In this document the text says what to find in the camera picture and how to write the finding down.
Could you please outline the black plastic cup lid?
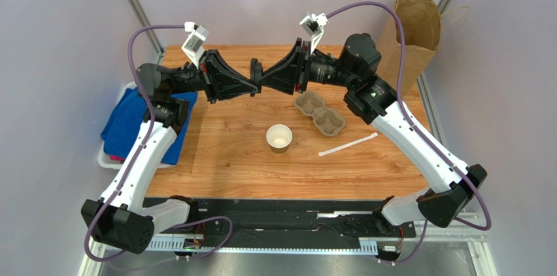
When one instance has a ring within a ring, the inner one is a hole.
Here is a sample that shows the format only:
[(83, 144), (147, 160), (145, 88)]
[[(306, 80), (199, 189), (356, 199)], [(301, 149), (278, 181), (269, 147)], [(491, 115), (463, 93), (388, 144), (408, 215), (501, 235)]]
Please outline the black plastic cup lid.
[(250, 81), (256, 86), (257, 90), (255, 93), (250, 94), (251, 97), (262, 92), (262, 85), (260, 84), (262, 73), (262, 63), (257, 58), (252, 58), (250, 62)]

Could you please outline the brown paper coffee cup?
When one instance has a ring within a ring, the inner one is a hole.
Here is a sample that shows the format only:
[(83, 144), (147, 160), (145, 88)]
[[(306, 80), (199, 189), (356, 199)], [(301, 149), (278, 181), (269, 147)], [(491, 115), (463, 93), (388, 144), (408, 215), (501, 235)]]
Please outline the brown paper coffee cup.
[(293, 134), (288, 126), (275, 124), (267, 130), (265, 139), (272, 152), (284, 154), (292, 142)]

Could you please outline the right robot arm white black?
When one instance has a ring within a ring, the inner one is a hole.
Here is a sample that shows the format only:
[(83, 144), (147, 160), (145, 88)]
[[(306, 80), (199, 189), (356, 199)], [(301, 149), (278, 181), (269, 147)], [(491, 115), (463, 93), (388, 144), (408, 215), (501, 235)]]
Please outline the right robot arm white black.
[(445, 228), (478, 196), (487, 176), (483, 166), (469, 165), (453, 156), (413, 118), (396, 91), (376, 73), (381, 56), (366, 33), (349, 36), (338, 58), (297, 39), (279, 62), (263, 69), (256, 60), (250, 77), (257, 87), (285, 94), (304, 92), (310, 82), (342, 86), (344, 102), (366, 124), (387, 136), (418, 168), (427, 181), (421, 191), (386, 198), (379, 208), (383, 229), (414, 220), (427, 220)]

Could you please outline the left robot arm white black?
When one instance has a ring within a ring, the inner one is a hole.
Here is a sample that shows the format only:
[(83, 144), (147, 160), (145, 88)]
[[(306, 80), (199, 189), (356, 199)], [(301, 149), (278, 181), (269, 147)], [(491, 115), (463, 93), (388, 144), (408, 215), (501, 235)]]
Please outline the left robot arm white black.
[(250, 64), (250, 78), (231, 68), (217, 50), (208, 50), (198, 64), (170, 69), (144, 63), (133, 73), (138, 95), (147, 108), (139, 134), (115, 179), (97, 200), (87, 199), (81, 215), (86, 239), (140, 254), (157, 233), (184, 224), (197, 207), (191, 198), (172, 196), (145, 208), (147, 188), (162, 158), (184, 129), (190, 103), (175, 94), (205, 92), (210, 103), (260, 93), (262, 65)]

